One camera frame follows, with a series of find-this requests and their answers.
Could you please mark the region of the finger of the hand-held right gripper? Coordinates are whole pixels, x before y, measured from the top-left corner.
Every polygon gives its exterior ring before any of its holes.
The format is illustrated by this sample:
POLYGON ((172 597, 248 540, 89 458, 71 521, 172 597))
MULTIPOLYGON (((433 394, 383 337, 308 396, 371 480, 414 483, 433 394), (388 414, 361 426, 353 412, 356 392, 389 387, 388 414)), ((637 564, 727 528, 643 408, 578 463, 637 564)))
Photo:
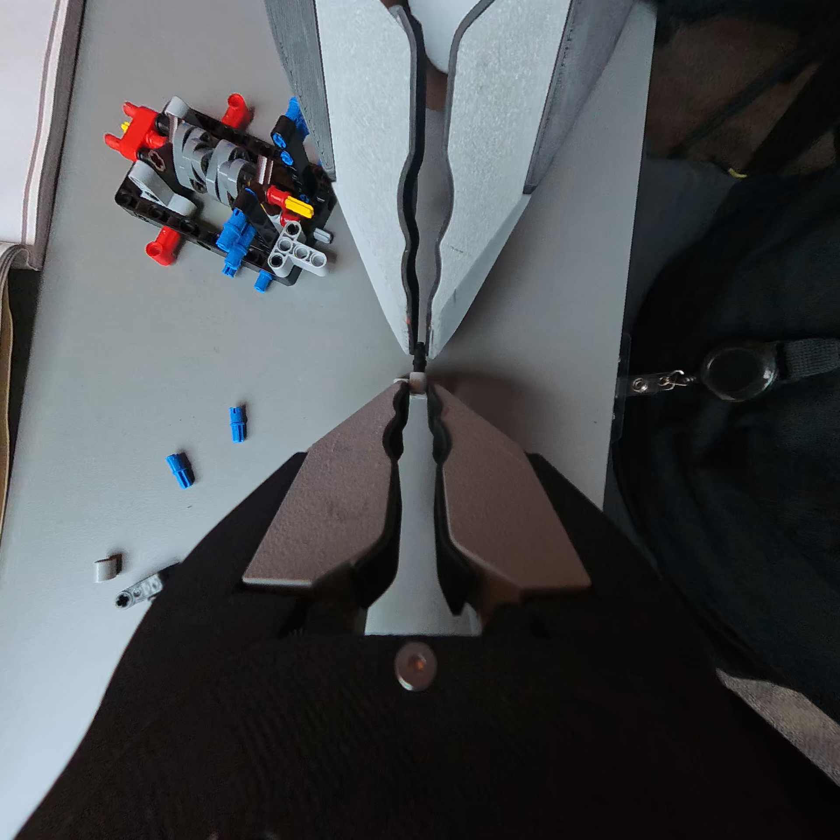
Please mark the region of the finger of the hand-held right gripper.
POLYGON ((267 1, 277 53, 397 342, 417 344, 422 30, 407 6, 267 1))
POLYGON ((630 1, 479 2, 449 52, 444 147, 451 185, 427 306, 442 352, 574 126, 630 1))

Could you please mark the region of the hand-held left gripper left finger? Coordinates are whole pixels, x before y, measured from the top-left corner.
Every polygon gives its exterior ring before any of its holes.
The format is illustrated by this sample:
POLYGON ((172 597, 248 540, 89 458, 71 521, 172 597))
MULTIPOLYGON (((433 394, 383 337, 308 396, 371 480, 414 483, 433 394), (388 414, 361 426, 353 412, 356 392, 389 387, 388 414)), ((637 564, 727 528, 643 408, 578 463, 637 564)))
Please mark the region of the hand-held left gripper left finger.
POLYGON ((244 584, 359 608, 384 594, 396 577, 409 394, 406 382, 389 385, 309 448, 244 584))

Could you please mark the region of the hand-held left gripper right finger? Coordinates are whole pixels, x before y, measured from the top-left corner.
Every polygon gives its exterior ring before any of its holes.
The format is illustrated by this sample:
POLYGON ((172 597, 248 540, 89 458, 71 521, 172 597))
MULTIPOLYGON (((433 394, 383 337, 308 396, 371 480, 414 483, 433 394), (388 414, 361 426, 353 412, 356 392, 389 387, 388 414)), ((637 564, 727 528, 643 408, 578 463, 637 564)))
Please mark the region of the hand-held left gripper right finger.
POLYGON ((437 578, 479 616, 592 585, 524 450, 441 385, 427 390, 437 578))

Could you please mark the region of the black lego connector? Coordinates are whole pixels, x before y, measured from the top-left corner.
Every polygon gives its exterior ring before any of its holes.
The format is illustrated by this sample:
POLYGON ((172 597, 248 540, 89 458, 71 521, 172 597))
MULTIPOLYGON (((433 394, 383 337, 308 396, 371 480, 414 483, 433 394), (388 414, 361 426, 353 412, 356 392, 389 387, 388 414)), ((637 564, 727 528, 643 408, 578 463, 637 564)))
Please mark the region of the black lego connector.
POLYGON ((141 603, 151 602, 163 592, 181 565, 181 561, 174 562, 122 590, 114 600, 115 606, 120 610, 126 610, 141 603))

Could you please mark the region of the person's dark clothed torso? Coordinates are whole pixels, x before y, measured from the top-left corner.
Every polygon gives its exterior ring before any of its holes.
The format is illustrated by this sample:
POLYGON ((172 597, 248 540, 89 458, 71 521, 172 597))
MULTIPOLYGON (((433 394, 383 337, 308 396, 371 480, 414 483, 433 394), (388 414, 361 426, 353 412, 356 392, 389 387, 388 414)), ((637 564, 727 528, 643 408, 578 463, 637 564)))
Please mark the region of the person's dark clothed torso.
MULTIPOLYGON (((838 166, 754 175, 632 280, 626 376, 694 371, 728 340, 838 338, 838 166)), ((721 667, 838 721, 838 370, 723 402, 625 396, 617 484, 721 667)))

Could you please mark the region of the white instruction booklet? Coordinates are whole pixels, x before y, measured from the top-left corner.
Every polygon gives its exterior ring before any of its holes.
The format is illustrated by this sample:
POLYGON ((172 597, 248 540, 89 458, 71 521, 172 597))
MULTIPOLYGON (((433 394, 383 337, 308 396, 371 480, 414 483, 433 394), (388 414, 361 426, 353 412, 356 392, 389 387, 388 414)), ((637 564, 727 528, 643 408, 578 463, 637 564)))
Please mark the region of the white instruction booklet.
POLYGON ((1 518, 12 465, 8 278, 46 258, 85 5, 1 2, 1 518))

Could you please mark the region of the lego engine frame assembly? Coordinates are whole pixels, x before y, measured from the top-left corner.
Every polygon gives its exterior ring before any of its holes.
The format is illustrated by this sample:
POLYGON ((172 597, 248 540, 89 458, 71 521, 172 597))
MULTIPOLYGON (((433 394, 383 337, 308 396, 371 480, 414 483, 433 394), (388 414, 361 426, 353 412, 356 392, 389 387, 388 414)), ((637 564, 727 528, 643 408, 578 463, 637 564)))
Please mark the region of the lego engine frame assembly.
POLYGON ((302 272, 325 277, 331 245, 327 222, 337 202, 319 161, 310 158, 308 126, 289 100, 264 141, 247 132, 252 109, 231 94, 221 119, 173 97, 162 110, 122 105, 121 134, 104 143, 131 166, 115 203, 157 228, 145 253, 175 263, 182 246, 222 259, 222 272, 256 273, 255 288, 292 287, 302 272))

